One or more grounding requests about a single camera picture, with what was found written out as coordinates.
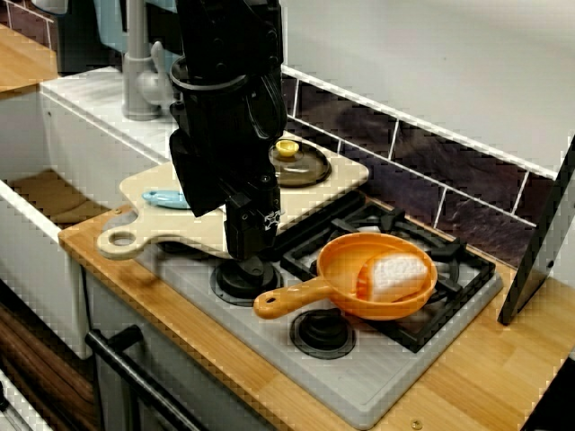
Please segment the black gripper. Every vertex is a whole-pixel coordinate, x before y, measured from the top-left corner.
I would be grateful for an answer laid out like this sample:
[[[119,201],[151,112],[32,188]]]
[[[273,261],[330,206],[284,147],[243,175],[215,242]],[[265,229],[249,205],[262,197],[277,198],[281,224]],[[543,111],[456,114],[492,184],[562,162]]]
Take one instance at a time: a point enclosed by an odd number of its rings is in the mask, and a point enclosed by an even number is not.
[[[281,215],[279,184],[275,172],[242,175],[225,173],[222,185],[226,199],[226,244],[233,259],[248,258],[245,234],[250,231],[250,256],[270,248]]]

